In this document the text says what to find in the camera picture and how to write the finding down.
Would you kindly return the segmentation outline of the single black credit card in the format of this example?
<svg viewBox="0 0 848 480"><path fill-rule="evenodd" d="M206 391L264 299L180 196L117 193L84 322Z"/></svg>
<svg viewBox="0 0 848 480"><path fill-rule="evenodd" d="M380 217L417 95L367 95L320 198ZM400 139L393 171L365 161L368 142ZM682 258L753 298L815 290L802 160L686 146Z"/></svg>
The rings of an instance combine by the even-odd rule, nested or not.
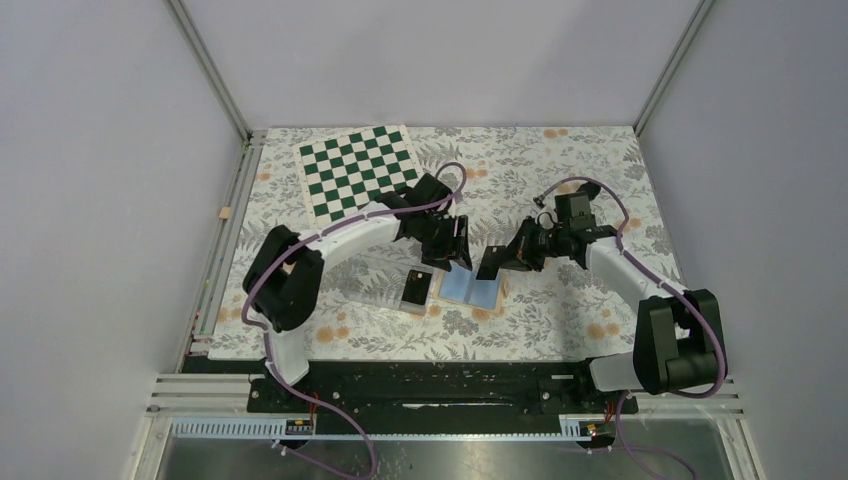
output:
<svg viewBox="0 0 848 480"><path fill-rule="evenodd" d="M476 279L481 281L494 281L497 279L500 266L503 263L503 245L491 245L484 249Z"/></svg>

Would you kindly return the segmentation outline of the beige leather card holder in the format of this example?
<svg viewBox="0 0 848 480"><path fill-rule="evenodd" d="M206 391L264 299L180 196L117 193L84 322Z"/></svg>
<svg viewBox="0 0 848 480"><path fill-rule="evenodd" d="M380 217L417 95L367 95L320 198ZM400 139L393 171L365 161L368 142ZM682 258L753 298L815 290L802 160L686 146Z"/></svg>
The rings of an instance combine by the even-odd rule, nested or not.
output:
<svg viewBox="0 0 848 480"><path fill-rule="evenodd" d="M452 269L441 272L433 295L436 299L494 312L502 306L507 282L502 274L495 280L478 280L476 271L452 263Z"/></svg>

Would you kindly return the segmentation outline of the stack of credit cards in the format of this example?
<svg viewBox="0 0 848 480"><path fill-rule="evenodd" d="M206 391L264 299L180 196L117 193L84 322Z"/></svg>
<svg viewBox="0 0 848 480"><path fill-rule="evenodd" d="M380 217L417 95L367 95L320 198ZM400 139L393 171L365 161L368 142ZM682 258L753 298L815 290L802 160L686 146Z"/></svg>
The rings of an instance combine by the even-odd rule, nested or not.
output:
<svg viewBox="0 0 848 480"><path fill-rule="evenodd" d="M403 305L423 307L427 303L433 274L429 271L411 269L408 272L401 301Z"/></svg>

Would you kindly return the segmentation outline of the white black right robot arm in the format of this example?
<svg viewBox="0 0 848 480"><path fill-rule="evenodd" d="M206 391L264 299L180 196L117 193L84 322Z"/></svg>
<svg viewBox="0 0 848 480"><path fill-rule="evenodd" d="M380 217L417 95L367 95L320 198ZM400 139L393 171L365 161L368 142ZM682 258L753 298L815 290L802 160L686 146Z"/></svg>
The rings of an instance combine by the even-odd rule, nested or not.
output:
<svg viewBox="0 0 848 480"><path fill-rule="evenodd" d="M502 270L540 272L547 260L567 258L603 280L633 309L631 352L589 361L589 375L573 386L583 410L601 410L613 391L690 396L696 387L720 386L727 362L716 297L706 289L664 281L642 264L624 248L618 230L597 223L591 209L597 194L584 184L575 193L557 196L549 228L526 217L508 245L487 249L477 279L492 280Z"/></svg>

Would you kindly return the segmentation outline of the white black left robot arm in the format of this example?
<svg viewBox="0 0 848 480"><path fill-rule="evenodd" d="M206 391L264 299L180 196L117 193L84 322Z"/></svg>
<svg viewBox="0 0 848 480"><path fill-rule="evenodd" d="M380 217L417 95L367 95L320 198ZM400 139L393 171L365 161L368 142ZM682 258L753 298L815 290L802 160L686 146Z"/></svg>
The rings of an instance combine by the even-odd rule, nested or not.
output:
<svg viewBox="0 0 848 480"><path fill-rule="evenodd" d="M241 319L262 332L266 366L275 379L271 395L282 408L296 411L309 401L305 323L325 273L399 239L417 241L427 266L470 268L468 218L449 213L459 192L425 174L321 229L297 232L279 225L270 231L242 283L247 299Z"/></svg>

